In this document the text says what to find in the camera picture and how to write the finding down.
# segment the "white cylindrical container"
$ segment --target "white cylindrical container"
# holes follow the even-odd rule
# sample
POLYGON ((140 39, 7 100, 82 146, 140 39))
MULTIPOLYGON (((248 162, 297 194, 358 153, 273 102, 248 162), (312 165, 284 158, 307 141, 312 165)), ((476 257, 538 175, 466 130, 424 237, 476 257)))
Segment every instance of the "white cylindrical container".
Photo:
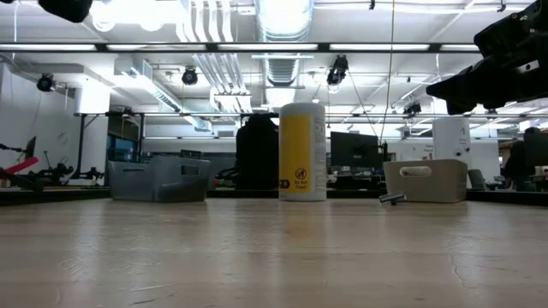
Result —
POLYGON ((284 201, 324 201, 325 108, 293 103, 280 110, 280 190, 284 201))

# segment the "computer monitor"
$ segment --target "computer monitor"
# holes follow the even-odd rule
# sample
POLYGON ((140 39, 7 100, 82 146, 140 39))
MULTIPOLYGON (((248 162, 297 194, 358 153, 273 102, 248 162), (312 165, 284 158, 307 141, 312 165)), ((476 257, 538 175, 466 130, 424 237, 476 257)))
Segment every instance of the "computer monitor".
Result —
POLYGON ((331 166, 383 168, 376 136, 331 132, 331 166))
POLYGON ((524 141, 527 166, 548 166, 548 133, 528 134, 524 141))

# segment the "person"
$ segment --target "person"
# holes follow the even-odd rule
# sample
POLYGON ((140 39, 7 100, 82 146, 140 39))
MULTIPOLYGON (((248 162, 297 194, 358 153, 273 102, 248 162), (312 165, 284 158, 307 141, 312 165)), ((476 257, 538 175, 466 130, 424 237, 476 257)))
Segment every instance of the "person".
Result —
MULTIPOLYGON (((525 140, 532 134, 540 133, 536 127, 526 129, 523 134, 525 140)), ((510 149, 510 157, 504 166, 502 176, 506 178, 506 187, 513 187, 517 192, 533 191, 530 184, 530 176, 534 175, 534 167, 527 166, 525 158, 525 142, 517 141, 510 149)))

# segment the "table surface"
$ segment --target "table surface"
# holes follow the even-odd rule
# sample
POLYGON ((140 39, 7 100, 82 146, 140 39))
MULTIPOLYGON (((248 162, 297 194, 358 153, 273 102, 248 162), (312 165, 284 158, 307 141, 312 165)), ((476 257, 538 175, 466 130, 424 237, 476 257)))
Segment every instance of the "table surface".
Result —
POLYGON ((375 200, 0 208, 0 306, 546 307, 548 209, 375 200))

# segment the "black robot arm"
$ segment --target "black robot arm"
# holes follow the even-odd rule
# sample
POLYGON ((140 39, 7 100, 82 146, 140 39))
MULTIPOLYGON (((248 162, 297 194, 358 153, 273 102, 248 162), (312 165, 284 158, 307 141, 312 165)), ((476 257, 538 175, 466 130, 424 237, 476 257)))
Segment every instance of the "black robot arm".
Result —
POLYGON ((495 22, 474 43, 483 60, 426 88, 447 101, 450 115, 548 97, 548 0, 495 22))

